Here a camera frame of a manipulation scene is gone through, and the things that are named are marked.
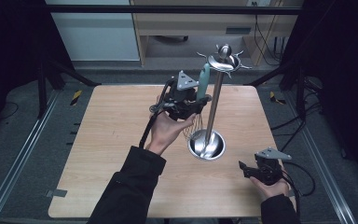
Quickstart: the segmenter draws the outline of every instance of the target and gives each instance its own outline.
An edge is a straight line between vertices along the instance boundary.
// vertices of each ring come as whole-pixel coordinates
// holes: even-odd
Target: wall
[[[46,0],[48,5],[129,5],[128,0]],[[52,13],[72,61],[139,61],[130,13]]]

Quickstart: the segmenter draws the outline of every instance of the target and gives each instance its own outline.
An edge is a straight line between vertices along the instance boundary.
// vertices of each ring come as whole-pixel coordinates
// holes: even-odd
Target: whisk
[[[193,120],[193,125],[191,125],[188,128],[185,128],[182,133],[185,136],[185,139],[187,141],[189,141],[190,139],[197,139],[198,137],[196,135],[194,135],[193,133],[195,133],[198,130],[203,129],[203,124],[202,124],[202,115],[201,113],[197,114],[196,117]]]
[[[206,89],[208,88],[209,77],[210,77],[210,65],[206,63],[205,65],[203,65],[202,70],[200,72],[199,87],[197,90],[197,100],[205,97]],[[187,141],[190,140],[190,138],[194,140],[197,139],[198,136],[194,135],[193,133],[201,129],[203,129],[202,115],[201,113],[199,113],[194,118],[193,125],[184,129],[183,134]]]

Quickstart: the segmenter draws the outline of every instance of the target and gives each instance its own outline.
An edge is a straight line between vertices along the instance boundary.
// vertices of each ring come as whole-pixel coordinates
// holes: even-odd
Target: black jacket
[[[123,167],[113,174],[88,223],[145,224],[165,162],[153,152],[131,147]],[[261,216],[264,224],[299,223],[292,202],[283,195],[264,201]]]

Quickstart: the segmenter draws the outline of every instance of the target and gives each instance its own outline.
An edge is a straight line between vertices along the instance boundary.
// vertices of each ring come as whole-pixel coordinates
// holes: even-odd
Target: black curtain
[[[50,13],[28,10],[28,2],[46,4],[0,0],[0,111],[12,89],[37,80],[38,67],[46,59],[74,69]],[[63,87],[61,71],[47,65],[44,72],[55,89]]]
[[[307,1],[308,7],[325,7],[328,1]],[[324,14],[298,17],[283,62],[296,61],[306,76],[323,83],[321,103],[348,158],[358,162],[358,0],[337,0]],[[315,33],[300,54],[297,48],[311,27]],[[296,82],[296,70],[284,74],[285,88]]]

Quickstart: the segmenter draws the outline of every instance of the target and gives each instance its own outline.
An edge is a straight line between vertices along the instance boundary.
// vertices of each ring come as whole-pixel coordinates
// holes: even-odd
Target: aluminum rail
[[[30,10],[60,13],[175,13],[175,14],[241,14],[299,15],[322,12],[302,7],[213,7],[213,6],[115,6],[115,5],[24,5]]]
[[[22,146],[22,149],[17,159],[14,161],[9,172],[7,173],[7,176],[0,187],[0,212],[5,205],[10,192],[13,190],[17,180],[19,179],[21,171],[25,166],[25,163],[33,152],[37,139],[45,128],[45,125],[48,121],[48,118],[50,117],[51,111],[57,103],[58,96],[60,95],[60,93],[60,91],[53,91],[53,93],[51,94],[48,102],[48,109],[45,115],[41,119],[38,119],[36,121],[31,133],[29,134],[27,140]]]
[[[294,96],[287,91],[283,92],[284,98],[287,99],[289,106],[292,109],[292,112],[297,115],[296,107],[294,104]],[[331,173],[326,162],[324,161],[324,156],[321,153],[321,150],[318,148],[317,144],[310,134],[310,130],[307,126],[304,126],[302,131],[302,137],[306,143],[306,149],[308,150],[310,157],[315,165],[315,169],[319,174],[319,177],[322,180],[322,184],[326,190],[327,195],[330,198],[330,202],[336,210],[339,221],[342,224],[356,224],[356,220],[349,208],[339,186],[337,184],[334,175]]]

